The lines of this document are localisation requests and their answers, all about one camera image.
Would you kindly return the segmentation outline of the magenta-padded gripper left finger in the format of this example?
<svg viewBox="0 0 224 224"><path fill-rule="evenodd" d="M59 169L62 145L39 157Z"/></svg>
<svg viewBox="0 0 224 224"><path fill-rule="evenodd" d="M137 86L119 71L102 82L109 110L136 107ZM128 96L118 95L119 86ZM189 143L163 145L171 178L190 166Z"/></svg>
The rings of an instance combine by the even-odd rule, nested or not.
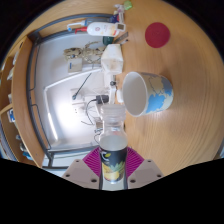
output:
<svg viewBox="0 0 224 224"><path fill-rule="evenodd" d="M63 174L63 178L83 188L99 189L101 172L100 150L95 148L83 159L75 159Z"/></svg>

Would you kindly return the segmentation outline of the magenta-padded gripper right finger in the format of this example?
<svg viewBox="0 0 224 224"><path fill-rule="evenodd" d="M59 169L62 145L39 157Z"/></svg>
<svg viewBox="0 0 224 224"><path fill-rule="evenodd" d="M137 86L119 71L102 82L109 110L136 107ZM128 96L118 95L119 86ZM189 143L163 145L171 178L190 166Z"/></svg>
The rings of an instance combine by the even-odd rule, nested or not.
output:
<svg viewBox="0 0 224 224"><path fill-rule="evenodd" d="M143 187L163 177L153 160L144 159L130 147L127 148L125 171L128 189Z"/></svg>

